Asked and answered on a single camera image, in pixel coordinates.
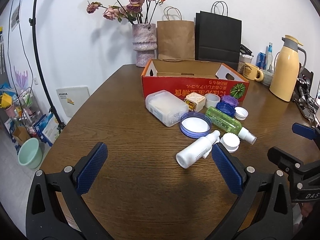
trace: pink textured vase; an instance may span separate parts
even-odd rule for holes
[[[133,49],[137,51],[136,66],[145,67],[155,58],[157,48],[156,24],[132,25]]]

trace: watermelon graphic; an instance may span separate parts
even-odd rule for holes
[[[230,95],[235,99],[241,98],[244,95],[244,93],[245,93],[245,85],[243,83],[236,84],[230,90]]]

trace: light stand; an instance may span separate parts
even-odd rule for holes
[[[40,80],[41,80],[41,83],[42,83],[42,86],[43,86],[43,89],[44,89],[44,93],[47,96],[48,102],[50,104],[49,112],[53,113],[53,115],[57,119],[57,121],[58,121],[58,130],[60,132],[61,130],[63,130],[65,128],[66,125],[64,124],[64,122],[61,121],[61,119],[60,119],[60,117],[59,117],[59,115],[57,113],[57,109],[53,105],[53,102],[51,100],[47,85],[45,84],[45,81],[44,81],[44,77],[43,77],[43,73],[42,73],[42,69],[41,69],[41,65],[40,65],[40,60],[39,60],[38,47],[37,47],[37,38],[36,38],[36,5],[37,5],[37,0],[34,0],[34,2],[33,2],[32,19],[29,18],[30,25],[32,26],[33,49],[35,51],[36,64],[37,64]]]

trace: red cardboard box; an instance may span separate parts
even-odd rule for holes
[[[249,81],[224,63],[196,60],[150,60],[142,72],[143,96],[167,90],[184,100],[193,92],[243,101]]]

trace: yellow thermos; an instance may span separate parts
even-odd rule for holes
[[[298,44],[303,45],[296,38],[286,35],[282,40],[284,41],[284,46],[279,53],[270,91],[280,99],[289,102],[297,82],[298,74],[306,66],[307,53],[304,49],[298,47]],[[301,69],[298,50],[301,50],[305,55],[304,64]]]

